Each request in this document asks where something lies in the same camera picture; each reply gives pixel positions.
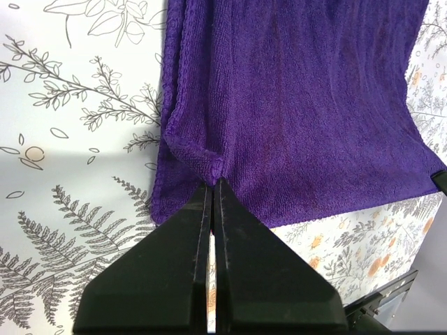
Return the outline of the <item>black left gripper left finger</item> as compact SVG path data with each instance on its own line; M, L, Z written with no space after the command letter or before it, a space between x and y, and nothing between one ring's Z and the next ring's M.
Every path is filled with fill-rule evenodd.
M74 334L206 334L212 191L179 211L85 288Z

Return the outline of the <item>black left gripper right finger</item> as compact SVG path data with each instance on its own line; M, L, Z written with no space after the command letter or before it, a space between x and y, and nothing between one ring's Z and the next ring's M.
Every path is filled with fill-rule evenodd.
M218 334L345 334L329 282L263 225L226 180L214 188Z

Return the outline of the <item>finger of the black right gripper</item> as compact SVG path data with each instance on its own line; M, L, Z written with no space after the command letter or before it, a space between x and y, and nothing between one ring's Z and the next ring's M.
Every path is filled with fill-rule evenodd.
M439 191L441 191L444 195L447 195L447 171L442 170L435 172L430 176L434 185L437 187Z

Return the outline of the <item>purple towel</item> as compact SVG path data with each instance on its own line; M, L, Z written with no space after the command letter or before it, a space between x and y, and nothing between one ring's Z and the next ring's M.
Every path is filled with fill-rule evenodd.
M406 106L426 1L170 1L151 212L225 179L273 228L436 193Z

